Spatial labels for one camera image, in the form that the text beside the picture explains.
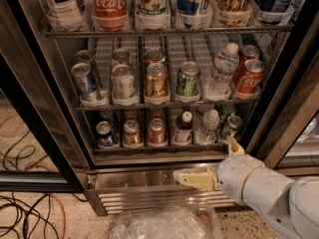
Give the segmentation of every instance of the refrigerator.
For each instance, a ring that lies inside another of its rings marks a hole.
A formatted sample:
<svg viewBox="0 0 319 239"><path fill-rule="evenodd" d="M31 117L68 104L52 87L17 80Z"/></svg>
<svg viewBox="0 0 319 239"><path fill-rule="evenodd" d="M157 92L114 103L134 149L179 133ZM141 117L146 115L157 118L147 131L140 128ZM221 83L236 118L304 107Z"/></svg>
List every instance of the refrigerator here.
<svg viewBox="0 0 319 239"><path fill-rule="evenodd" d="M187 145L172 142L176 116L189 111L195 117L203 106L214 106L220 115L223 107L235 107L242 119L236 139L268 167L292 177L318 174L318 139L309 132L298 141L319 108L316 0L293 0L293 15L284 25L248 22L201 29L176 28L179 16L175 1L169 0L168 27L160 30L144 29L136 0L128 1L128 28L68 32L54 31L48 23L47 0L0 0L1 92L59 170L3 170L1 190L83 192L99 216L189 202L233 206L220 190L205 192L173 178L173 172L182 168L209 165L217 170L228 157L224 141L200 145L193 134ZM197 100L181 101L174 91L180 65L187 61L199 65L202 91L213 56L230 42L260 50L265 64L260 93L241 100L232 90L229 99L213 101L201 92ZM112 53L120 48L130 51L137 79L137 99L131 104L117 103L112 96ZM150 48L161 48L165 55L169 97L161 104L152 104L145 96L145 55ZM86 106L72 77L75 55L82 50L94 54L104 97L98 106ZM167 141L161 146L148 141L154 107L165 113ZM114 111L119 119L119 143L114 147L99 146L96 126L105 111ZM124 145L123 124L132 111L140 118L143 141L138 148ZM291 154L300 145L314 150Z"/></svg>

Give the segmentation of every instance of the green soda can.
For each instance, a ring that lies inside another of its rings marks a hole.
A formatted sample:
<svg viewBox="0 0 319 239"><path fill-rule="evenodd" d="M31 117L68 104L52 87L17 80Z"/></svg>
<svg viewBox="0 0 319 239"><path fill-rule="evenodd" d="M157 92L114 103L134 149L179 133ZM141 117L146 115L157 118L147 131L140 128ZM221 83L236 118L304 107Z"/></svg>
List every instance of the green soda can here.
<svg viewBox="0 0 319 239"><path fill-rule="evenodd" d="M181 64L176 80L176 94L178 96L193 97L199 87L200 70L195 62Z"/></svg>

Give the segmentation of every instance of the white robotic arm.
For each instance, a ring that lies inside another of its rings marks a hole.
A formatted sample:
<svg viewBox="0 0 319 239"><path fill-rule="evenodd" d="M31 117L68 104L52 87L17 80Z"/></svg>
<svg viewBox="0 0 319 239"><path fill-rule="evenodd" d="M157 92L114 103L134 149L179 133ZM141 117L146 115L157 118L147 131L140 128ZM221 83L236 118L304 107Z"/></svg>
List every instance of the white robotic arm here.
<svg viewBox="0 0 319 239"><path fill-rule="evenodd" d="M319 238L319 177L295 181L246 154L224 160L217 174L222 192L257 211L279 238Z"/></svg>

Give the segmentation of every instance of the plastic bottle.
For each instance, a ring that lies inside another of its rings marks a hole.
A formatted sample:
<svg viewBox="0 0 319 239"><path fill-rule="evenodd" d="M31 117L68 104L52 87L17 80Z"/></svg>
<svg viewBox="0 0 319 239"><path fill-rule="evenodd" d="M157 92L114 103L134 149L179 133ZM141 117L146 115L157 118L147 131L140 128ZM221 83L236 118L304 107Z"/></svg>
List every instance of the plastic bottle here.
<svg viewBox="0 0 319 239"><path fill-rule="evenodd" d="M192 114L184 112L176 118L173 141L188 143L191 141Z"/></svg>
<svg viewBox="0 0 319 239"><path fill-rule="evenodd" d="M229 43L217 53L213 60L208 90L211 95L222 96L226 93L232 76L239 64L238 45Z"/></svg>
<svg viewBox="0 0 319 239"><path fill-rule="evenodd" d="M219 126L219 116L217 110L211 110L203 115L200 128L198 143L208 145L216 141L215 130Z"/></svg>

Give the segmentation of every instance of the floor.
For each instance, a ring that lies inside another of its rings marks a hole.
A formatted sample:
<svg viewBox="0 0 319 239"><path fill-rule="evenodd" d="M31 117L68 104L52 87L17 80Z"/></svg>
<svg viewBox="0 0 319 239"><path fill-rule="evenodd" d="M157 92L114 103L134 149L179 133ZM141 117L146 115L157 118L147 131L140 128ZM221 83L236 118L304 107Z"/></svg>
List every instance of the floor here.
<svg viewBox="0 0 319 239"><path fill-rule="evenodd" d="M0 99L0 154L0 170L56 169L16 111L4 99ZM117 217L98 217L88 202L78 198L84 199L84 196L0 192L0 238L108 238ZM261 217L249 208L216 209L216 212L224 239L277 238Z"/></svg>

